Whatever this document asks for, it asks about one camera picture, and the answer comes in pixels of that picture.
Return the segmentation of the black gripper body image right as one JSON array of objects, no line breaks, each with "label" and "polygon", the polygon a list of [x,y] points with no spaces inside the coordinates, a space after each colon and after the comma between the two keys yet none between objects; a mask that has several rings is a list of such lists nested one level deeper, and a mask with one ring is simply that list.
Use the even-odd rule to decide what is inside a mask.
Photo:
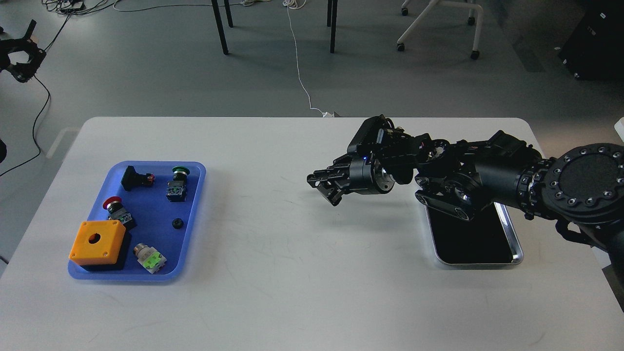
[{"label": "black gripper body image right", "polygon": [[376,158],[345,156],[348,177],[341,187],[344,194],[387,194],[396,184]]}]

